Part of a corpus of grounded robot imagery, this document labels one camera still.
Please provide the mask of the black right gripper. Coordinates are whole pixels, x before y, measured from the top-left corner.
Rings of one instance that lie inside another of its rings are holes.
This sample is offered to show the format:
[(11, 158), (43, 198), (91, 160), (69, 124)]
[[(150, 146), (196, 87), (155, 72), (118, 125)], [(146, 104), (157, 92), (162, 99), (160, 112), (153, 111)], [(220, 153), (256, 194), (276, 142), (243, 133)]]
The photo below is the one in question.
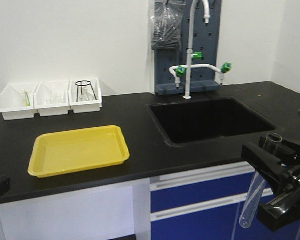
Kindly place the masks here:
[(242, 146), (241, 158), (248, 162), (270, 185), (275, 196), (260, 203), (257, 219), (272, 232), (300, 220), (300, 141), (284, 139), (275, 154), (249, 142)]

